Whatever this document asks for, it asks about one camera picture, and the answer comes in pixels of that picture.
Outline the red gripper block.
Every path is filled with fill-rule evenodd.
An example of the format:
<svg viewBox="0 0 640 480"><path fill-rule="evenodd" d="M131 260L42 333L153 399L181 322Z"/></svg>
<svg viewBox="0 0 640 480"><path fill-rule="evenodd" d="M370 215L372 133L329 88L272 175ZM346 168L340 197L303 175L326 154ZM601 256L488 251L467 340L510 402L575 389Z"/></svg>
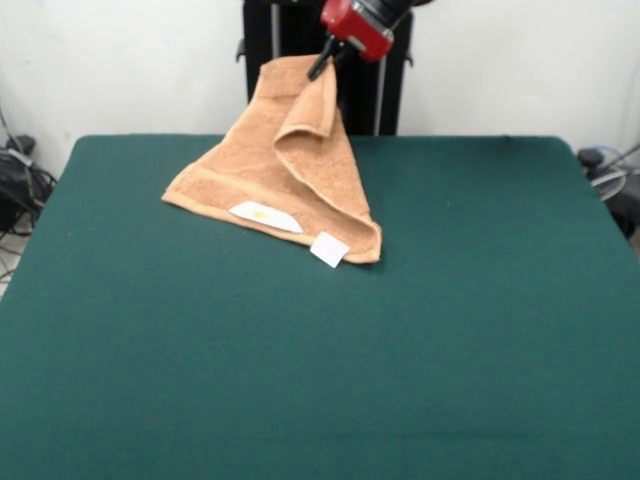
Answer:
<svg viewBox="0 0 640 480"><path fill-rule="evenodd" d="M329 38L307 72L316 80L332 57L345 63L352 49L363 59L376 62L391 50L394 42L395 11L387 1L326 1L320 15Z"/></svg>

